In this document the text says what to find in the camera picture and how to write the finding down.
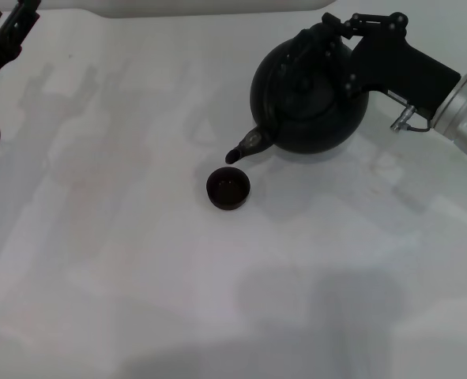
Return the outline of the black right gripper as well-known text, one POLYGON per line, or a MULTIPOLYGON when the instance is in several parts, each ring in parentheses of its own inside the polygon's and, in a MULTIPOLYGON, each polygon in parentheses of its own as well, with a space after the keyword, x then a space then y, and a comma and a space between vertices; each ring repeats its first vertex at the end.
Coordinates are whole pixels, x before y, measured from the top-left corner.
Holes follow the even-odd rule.
POLYGON ((346 39, 364 36, 350 59, 350 49, 343 43, 326 44, 325 72, 339 96, 372 91, 392 93, 414 106, 417 114, 432 117, 461 80, 460 73, 407 43, 404 36, 409 19, 403 13, 354 13, 344 22, 325 13, 322 23, 346 39))

